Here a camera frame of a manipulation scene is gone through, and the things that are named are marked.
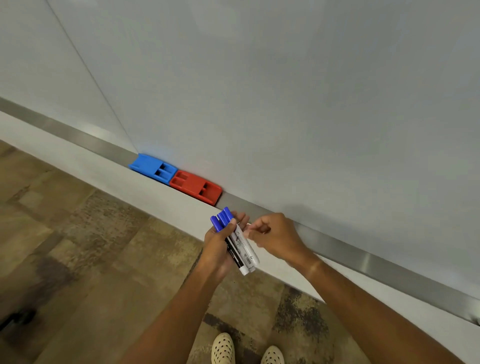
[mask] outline person's left arm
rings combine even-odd
[[[244,229],[249,217],[244,213],[232,213]],[[210,299],[235,265],[225,243],[235,226],[233,219],[222,231],[215,232],[211,228],[205,234],[202,255],[193,272],[155,321],[126,351],[121,364],[187,362]]]

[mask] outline shoe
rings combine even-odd
[[[218,335],[212,344],[212,364],[235,364],[233,340],[226,332]]]
[[[280,349],[272,345],[265,351],[260,364],[285,364],[285,360]]]

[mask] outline blue plastic holder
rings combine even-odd
[[[139,154],[135,162],[130,164],[129,167],[135,172],[165,184],[168,184],[178,171],[177,167],[146,154]]]

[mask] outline person's left hand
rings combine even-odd
[[[232,215],[235,218],[232,219],[232,221],[220,232],[216,232],[213,226],[206,232],[202,256],[198,262],[199,265],[209,267],[212,270],[218,283],[225,278],[235,265],[230,253],[227,252],[227,243],[225,243],[225,239],[235,231],[237,221],[243,231],[250,219],[250,217],[244,212],[237,214],[236,211],[232,211]]]

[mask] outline metal ledge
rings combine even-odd
[[[137,155],[62,122],[0,98],[0,111],[127,167]],[[247,212],[252,219],[271,211],[224,192],[216,204]],[[405,269],[319,231],[296,223],[305,244],[325,258],[362,273],[432,306],[478,325],[480,300]]]

